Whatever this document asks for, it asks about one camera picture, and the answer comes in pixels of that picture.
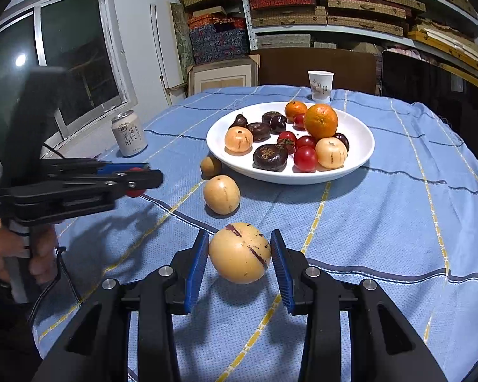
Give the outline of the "person left hand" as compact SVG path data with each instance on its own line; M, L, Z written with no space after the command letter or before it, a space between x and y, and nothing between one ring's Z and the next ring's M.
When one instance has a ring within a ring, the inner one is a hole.
M34 252L29 271L39 285L47 283L57 274L54 250L58 246L57 233L52 225L42 226L34 234ZM5 266L6 257L26 257L22 239L1 225L0 220L0 280L9 283L10 276Z

